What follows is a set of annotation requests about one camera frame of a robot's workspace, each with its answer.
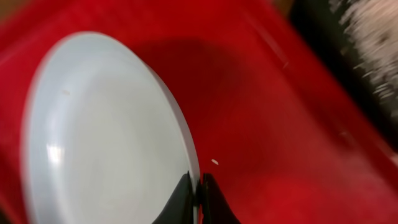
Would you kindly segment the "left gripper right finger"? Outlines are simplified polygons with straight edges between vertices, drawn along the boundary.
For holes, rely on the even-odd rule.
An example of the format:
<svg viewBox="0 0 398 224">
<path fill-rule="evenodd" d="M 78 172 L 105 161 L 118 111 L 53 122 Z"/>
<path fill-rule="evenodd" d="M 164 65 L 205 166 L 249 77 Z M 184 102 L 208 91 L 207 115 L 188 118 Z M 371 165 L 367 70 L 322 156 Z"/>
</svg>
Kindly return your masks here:
<svg viewBox="0 0 398 224">
<path fill-rule="evenodd" d="M 203 174 L 200 193 L 202 224 L 241 224 L 211 174 Z"/>
</svg>

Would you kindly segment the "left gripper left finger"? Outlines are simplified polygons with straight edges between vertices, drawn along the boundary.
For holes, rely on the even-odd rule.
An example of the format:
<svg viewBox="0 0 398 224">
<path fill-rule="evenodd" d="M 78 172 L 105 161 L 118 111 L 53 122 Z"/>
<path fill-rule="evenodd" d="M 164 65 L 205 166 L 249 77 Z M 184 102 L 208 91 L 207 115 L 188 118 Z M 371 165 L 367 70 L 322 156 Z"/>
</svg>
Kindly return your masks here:
<svg viewBox="0 0 398 224">
<path fill-rule="evenodd" d="M 193 224 L 193 187 L 190 174 L 182 175 L 165 207 L 152 224 Z"/>
</svg>

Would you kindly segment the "large light blue plate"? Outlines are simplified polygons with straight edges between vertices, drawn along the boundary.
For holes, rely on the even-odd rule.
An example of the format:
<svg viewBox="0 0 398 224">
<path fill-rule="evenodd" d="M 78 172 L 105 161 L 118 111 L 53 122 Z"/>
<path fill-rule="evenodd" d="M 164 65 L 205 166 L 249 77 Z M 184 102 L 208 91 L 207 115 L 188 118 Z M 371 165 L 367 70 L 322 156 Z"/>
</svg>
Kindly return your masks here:
<svg viewBox="0 0 398 224">
<path fill-rule="evenodd" d="M 22 130 L 31 223 L 152 223 L 179 183 L 196 189 L 200 179 L 170 90 L 97 32 L 68 35 L 45 54 Z"/>
</svg>

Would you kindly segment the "red plastic tray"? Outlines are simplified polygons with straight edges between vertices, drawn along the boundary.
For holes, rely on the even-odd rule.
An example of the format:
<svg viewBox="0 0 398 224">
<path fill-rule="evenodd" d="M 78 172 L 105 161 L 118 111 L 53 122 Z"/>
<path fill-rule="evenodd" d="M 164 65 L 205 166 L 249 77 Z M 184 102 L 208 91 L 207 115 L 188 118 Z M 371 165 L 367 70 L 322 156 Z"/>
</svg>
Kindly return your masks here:
<svg viewBox="0 0 398 224">
<path fill-rule="evenodd" d="M 391 149 L 266 1 L 33 1 L 1 22 L 1 209 L 26 223 L 22 110 L 40 59 L 92 30 L 159 74 L 242 223 L 396 223 Z"/>
</svg>

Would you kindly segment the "rice and food scraps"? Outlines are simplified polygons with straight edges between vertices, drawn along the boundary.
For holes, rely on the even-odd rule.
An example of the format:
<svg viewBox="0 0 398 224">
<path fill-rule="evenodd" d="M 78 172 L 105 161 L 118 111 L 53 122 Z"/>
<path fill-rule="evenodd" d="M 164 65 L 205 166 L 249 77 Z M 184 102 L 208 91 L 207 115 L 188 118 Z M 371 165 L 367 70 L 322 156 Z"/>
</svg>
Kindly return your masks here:
<svg viewBox="0 0 398 224">
<path fill-rule="evenodd" d="M 364 75 L 397 119 L 397 0 L 328 0 L 359 55 Z"/>
</svg>

